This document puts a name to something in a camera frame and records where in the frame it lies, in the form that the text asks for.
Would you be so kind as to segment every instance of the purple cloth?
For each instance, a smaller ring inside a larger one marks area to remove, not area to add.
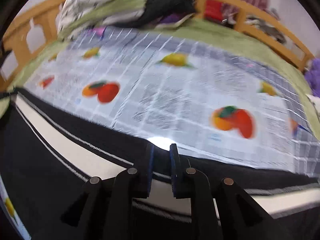
[[[312,95],[320,98],[320,58],[312,61],[312,67],[306,72],[304,78],[312,90]]]
[[[93,28],[93,29],[89,29],[88,32],[89,33],[93,33],[94,32],[98,36],[102,37],[104,35],[104,31],[105,30],[106,30],[106,27],[102,26],[102,27],[96,27],[96,28]]]
[[[176,23],[180,21],[183,17],[185,17],[185,14],[170,14],[169,16],[163,17],[158,23],[159,24],[169,24],[169,23]]]

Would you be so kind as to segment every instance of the clothes pile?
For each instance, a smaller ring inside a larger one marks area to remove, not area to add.
[[[193,0],[66,0],[58,24],[58,39],[73,40],[86,28],[177,27],[196,10]]]

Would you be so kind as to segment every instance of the green fabric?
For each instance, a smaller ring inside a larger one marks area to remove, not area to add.
[[[65,27],[58,35],[58,40],[63,40],[68,37],[73,30],[79,28],[81,25],[95,25],[102,19],[108,16],[126,12],[134,11],[144,8],[147,0],[112,0],[106,2],[104,5],[97,7],[95,10],[82,16],[79,20],[72,22]]]
[[[306,96],[306,94],[311,94],[308,83],[299,70],[281,59],[268,46],[229,28],[199,19],[188,20],[177,30],[163,30],[162,33],[179,38],[202,41],[215,47],[228,50],[235,55],[248,57],[273,67],[280,75],[285,77],[297,91],[300,102],[304,106],[310,127],[316,138],[320,139],[320,123],[313,105]],[[64,49],[67,44],[67,42],[56,41],[47,46],[36,59],[26,65],[23,71],[21,71],[13,81],[9,90],[11,90],[13,86],[22,86],[44,59]],[[4,114],[8,105],[8,98],[0,101],[0,116]]]
[[[179,38],[203,41],[230,51],[235,55],[265,63],[277,70],[298,93],[310,128],[316,138],[320,140],[320,122],[312,103],[306,96],[306,94],[312,94],[307,81],[298,69],[281,59],[268,46],[232,29],[200,19],[191,19],[177,30],[163,30],[162,33]]]
[[[8,87],[8,91],[12,91],[13,87],[22,87],[28,80],[32,73],[40,66],[40,64],[46,59],[52,57],[54,54],[63,50],[69,42],[54,41],[49,44],[34,60],[31,60],[16,76]],[[3,98],[0,100],[0,118],[4,115],[8,109],[10,98]]]

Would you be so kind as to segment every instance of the wooden headboard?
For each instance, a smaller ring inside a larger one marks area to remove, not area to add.
[[[258,9],[257,7],[242,1],[242,0],[218,0],[223,3],[239,8],[239,13],[236,19],[236,25],[234,30],[248,34],[249,36],[255,37],[261,42],[272,48],[278,55],[285,59],[290,64],[295,65],[300,71],[303,71],[308,60],[314,58],[308,48],[286,27],[279,23],[275,18],[266,12]],[[25,64],[35,58],[39,52],[41,52],[46,45],[57,39],[57,27],[56,17],[60,11],[60,5],[65,0],[46,0],[30,10],[26,11],[22,15],[16,17],[7,29],[4,37],[4,48],[6,50],[12,49],[18,62],[18,67],[13,71],[10,77],[5,80],[0,77],[0,89],[6,89],[9,84],[13,81],[15,76],[25,66]],[[206,0],[196,0],[196,9],[198,13],[195,17],[203,18],[205,10]],[[255,16],[265,20],[269,24],[277,28],[281,33],[288,36],[304,53],[302,59],[299,59],[294,53],[287,49],[284,45],[273,40],[270,36],[257,28],[247,25],[245,23],[247,14],[254,14]],[[27,44],[27,35],[30,31],[30,21],[33,20],[35,25],[41,25],[44,31],[45,44],[39,47],[35,52],[31,53]]]

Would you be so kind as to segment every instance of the green blanket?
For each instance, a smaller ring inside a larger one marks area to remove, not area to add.
[[[215,47],[228,50],[237,56],[248,57],[273,67],[280,75],[285,77],[297,91],[310,128],[316,138],[320,139],[320,122],[313,105],[306,96],[306,94],[311,94],[308,83],[299,70],[281,59],[268,46],[234,30],[199,19],[189,20],[177,30],[164,30],[162,33],[179,38],[202,41]],[[49,45],[35,60],[32,60],[26,65],[24,70],[13,81],[9,90],[12,89],[13,86],[22,86],[45,58],[62,50],[66,45],[66,42],[59,41]],[[0,116],[3,115],[8,104],[9,99],[7,98],[0,102]]]

